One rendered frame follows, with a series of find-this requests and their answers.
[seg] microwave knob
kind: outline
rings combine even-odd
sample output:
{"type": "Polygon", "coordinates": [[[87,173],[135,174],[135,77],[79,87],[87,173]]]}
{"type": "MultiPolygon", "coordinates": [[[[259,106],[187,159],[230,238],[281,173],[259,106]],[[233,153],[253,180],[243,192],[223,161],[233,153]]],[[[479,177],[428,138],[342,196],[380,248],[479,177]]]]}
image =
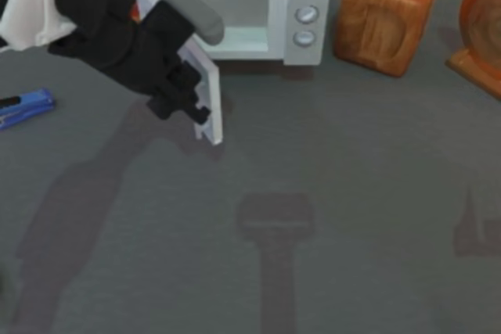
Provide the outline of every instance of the microwave knob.
{"type": "Polygon", "coordinates": [[[309,47],[315,40],[316,35],[312,31],[299,31],[294,35],[294,43],[301,47],[309,47]]]}
{"type": "Polygon", "coordinates": [[[314,23],[319,18],[319,10],[313,5],[300,8],[296,11],[296,20],[300,23],[314,23]]]}

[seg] open microwave door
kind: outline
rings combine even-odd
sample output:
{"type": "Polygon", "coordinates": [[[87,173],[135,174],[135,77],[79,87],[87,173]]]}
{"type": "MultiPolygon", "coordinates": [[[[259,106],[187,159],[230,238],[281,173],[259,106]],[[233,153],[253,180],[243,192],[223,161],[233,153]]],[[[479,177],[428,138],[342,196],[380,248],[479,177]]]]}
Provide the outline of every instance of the open microwave door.
{"type": "MultiPolygon", "coordinates": [[[[159,0],[137,0],[138,18],[142,20],[159,0]]],[[[196,87],[198,106],[206,106],[211,115],[204,125],[194,124],[195,136],[204,136],[212,145],[222,143],[221,89],[219,88],[219,68],[204,49],[191,37],[178,51],[183,61],[190,63],[202,76],[196,87]]]]}

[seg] gray table surface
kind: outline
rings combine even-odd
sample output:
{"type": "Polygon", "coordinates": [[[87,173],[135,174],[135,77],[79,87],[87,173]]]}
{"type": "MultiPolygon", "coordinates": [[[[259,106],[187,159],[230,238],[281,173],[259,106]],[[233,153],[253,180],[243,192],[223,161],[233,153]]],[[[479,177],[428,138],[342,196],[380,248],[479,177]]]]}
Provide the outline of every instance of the gray table surface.
{"type": "Polygon", "coordinates": [[[82,63],[3,55],[0,94],[59,104],[0,135],[2,332],[499,332],[501,105],[444,66],[459,4],[401,79],[330,43],[311,77],[226,69],[218,148],[82,63]],[[292,265],[274,253],[292,313],[261,303],[273,260],[241,230],[284,207],[315,223],[292,265]]]}

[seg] blue clamp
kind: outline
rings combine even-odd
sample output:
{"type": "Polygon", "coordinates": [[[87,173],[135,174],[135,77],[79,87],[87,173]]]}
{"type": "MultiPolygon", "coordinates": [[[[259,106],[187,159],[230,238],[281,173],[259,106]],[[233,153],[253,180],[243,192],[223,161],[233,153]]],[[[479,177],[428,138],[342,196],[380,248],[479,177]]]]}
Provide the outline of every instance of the blue clamp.
{"type": "Polygon", "coordinates": [[[0,130],[54,109],[56,103],[47,89],[0,99],[0,130]]]}

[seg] orange object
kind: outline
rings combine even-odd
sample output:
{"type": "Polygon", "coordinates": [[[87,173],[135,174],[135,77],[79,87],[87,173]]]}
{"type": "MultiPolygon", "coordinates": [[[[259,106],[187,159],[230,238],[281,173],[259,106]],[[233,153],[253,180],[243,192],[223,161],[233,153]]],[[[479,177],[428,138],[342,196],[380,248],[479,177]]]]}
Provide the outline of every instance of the orange object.
{"type": "Polygon", "coordinates": [[[341,0],[334,54],[402,76],[414,57],[434,0],[341,0]]]}
{"type": "Polygon", "coordinates": [[[464,48],[447,65],[501,99],[501,0],[463,0],[464,48]]]}
{"type": "Polygon", "coordinates": [[[132,17],[132,19],[133,19],[136,23],[140,23],[140,22],[141,22],[141,15],[139,14],[139,7],[138,7],[138,3],[135,3],[135,4],[132,6],[131,17],[132,17]]]}

